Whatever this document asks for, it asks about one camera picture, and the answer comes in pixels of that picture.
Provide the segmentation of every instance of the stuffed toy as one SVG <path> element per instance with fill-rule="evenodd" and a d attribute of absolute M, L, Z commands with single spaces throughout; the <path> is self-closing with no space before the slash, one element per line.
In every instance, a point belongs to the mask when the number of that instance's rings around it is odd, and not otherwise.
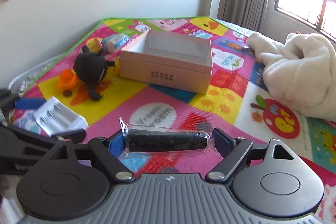
<path fill-rule="evenodd" d="M 107 73 L 107 68 L 114 67 L 115 62 L 107 61 L 103 57 L 103 53 L 107 51 L 106 47 L 103 47 L 98 53 L 91 52 L 87 46 L 82 47 L 82 51 L 76 57 L 73 69 L 78 78 L 87 84 L 91 100 L 99 101 L 101 95 L 96 92 L 95 86 L 100 85 Z"/>

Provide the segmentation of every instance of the play mat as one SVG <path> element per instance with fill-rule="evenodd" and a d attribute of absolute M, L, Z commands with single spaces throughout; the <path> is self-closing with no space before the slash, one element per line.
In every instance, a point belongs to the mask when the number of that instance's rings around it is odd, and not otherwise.
<path fill-rule="evenodd" d="M 72 69 L 80 48 L 95 39 L 123 33 L 134 39 L 149 29 L 209 38 L 212 42 L 213 76 L 205 95 L 121 79 L 113 68 L 97 91 L 100 102 L 89 99 L 83 83 L 64 97 L 58 88 L 59 74 Z M 25 97 L 58 98 L 89 124 L 87 142 L 96 136 L 109 137 L 126 122 L 159 127 L 203 130 L 219 127 L 232 137 L 247 137 L 257 143 L 280 138 L 321 177 L 325 195 L 317 215 L 325 223 L 336 223 L 336 123 L 308 118 L 271 98 L 263 83 L 263 65 L 245 41 L 250 32 L 209 17 L 178 19 L 117 19 L 100 22 L 87 36 L 42 75 Z M 106 56 L 113 59 L 118 52 Z M 160 77 L 153 72 L 153 77 Z M 43 134 L 31 111 L 16 111 L 14 123 Z M 135 174 L 199 172 L 205 175 L 221 156 L 207 153 L 196 157 L 136 158 L 122 160 Z"/>

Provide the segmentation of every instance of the cardboard box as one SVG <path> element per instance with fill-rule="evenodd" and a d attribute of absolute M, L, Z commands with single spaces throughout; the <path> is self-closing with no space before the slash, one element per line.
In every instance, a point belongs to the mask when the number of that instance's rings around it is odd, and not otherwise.
<path fill-rule="evenodd" d="M 211 79 L 209 39 L 149 30 L 120 52 L 120 76 L 199 94 Z"/>

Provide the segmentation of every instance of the orange toy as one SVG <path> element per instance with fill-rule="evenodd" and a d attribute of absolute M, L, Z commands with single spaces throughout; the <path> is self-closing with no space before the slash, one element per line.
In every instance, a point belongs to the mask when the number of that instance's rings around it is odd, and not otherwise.
<path fill-rule="evenodd" d="M 75 75 L 72 70 L 65 69 L 59 76 L 59 85 L 58 88 L 64 87 L 66 89 L 74 88 L 78 83 L 78 77 Z"/>

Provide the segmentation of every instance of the white blanket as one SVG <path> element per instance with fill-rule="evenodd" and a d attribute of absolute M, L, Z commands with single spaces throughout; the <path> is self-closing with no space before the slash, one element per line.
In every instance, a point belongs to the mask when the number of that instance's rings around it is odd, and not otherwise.
<path fill-rule="evenodd" d="M 287 36 L 286 44 L 253 33 L 247 45 L 265 65 L 271 96 L 308 117 L 336 122 L 336 54 L 321 34 Z"/>

